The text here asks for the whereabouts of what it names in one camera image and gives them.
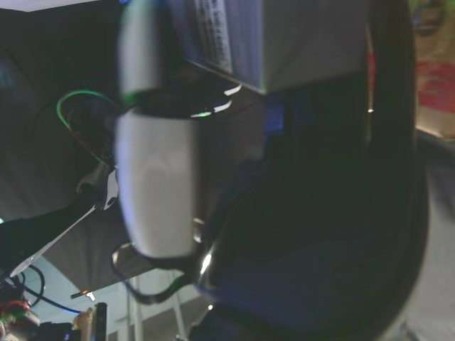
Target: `black cable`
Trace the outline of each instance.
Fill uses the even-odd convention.
[[[61,305],[57,302],[54,302],[52,301],[51,299],[43,296],[43,295],[40,295],[39,293],[31,290],[28,286],[23,286],[23,288],[25,289],[25,291],[27,291],[28,293],[32,294],[33,296],[35,297],[38,297],[40,298],[41,300],[43,300],[44,302],[46,303],[49,303],[50,305],[53,305],[54,307],[56,308],[59,308],[59,309],[62,309],[62,310],[66,310],[68,311],[69,313],[73,313],[73,314],[80,314],[81,312],[79,310],[74,310],[74,309],[71,309],[69,307],[65,307],[64,305]]]
[[[34,266],[34,265],[30,265],[29,267],[30,267],[30,269],[33,269],[33,270],[38,274],[38,276],[40,276],[40,281],[41,281],[41,287],[40,287],[39,296],[37,296],[37,299],[35,300],[35,302],[33,302],[33,303],[31,304],[31,307],[34,307],[34,306],[36,306],[36,305],[39,303],[39,301],[41,301],[41,298],[43,297],[44,288],[45,288],[45,286],[46,286],[46,281],[44,280],[43,272],[41,272],[40,269],[38,269],[38,268],[37,268],[36,266]]]
[[[111,267],[113,272],[117,275],[117,277],[120,279],[120,281],[125,285],[127,288],[128,292],[133,295],[134,299],[138,303],[144,304],[144,305],[151,305],[155,303],[161,303],[170,298],[173,294],[175,294],[178,290],[183,288],[184,286],[187,286],[188,284],[191,284],[191,278],[190,276],[184,274],[176,278],[172,284],[166,288],[164,291],[156,294],[144,294],[135,288],[132,287],[132,285],[129,283],[128,278],[122,274],[118,269],[117,269],[117,257],[120,249],[125,249],[127,247],[130,247],[132,244],[131,243],[123,243],[120,244],[118,247],[114,249],[112,252],[112,257],[111,257]]]

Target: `white label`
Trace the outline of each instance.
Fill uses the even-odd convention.
[[[208,63],[232,73],[224,0],[196,0],[199,31]]]

